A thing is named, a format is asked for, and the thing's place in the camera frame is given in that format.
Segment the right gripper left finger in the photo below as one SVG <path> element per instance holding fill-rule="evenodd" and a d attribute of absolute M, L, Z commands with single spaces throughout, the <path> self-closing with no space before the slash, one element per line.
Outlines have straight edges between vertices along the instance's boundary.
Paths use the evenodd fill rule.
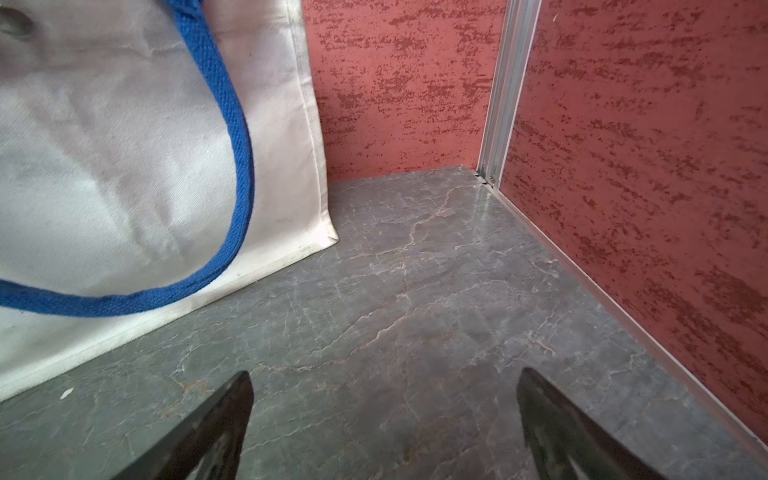
<path fill-rule="evenodd" d="M 239 371 L 117 479 L 234 479 L 254 402 L 250 375 Z"/>

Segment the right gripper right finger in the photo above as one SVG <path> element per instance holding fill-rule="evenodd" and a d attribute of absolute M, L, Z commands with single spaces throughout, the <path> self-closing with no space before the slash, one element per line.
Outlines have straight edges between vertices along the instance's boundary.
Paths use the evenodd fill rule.
<path fill-rule="evenodd" d="M 521 371 L 516 388 L 526 446 L 540 479 L 661 479 L 543 375 Z"/>

